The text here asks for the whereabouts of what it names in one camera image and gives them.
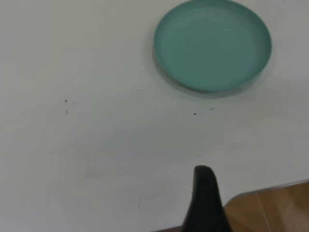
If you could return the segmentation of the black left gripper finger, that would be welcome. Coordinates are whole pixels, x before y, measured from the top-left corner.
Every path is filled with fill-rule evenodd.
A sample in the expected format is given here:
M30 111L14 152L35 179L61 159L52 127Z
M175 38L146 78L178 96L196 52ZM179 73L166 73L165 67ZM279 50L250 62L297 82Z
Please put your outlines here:
M208 166L194 168L192 199L181 231L232 231L222 205L216 176Z

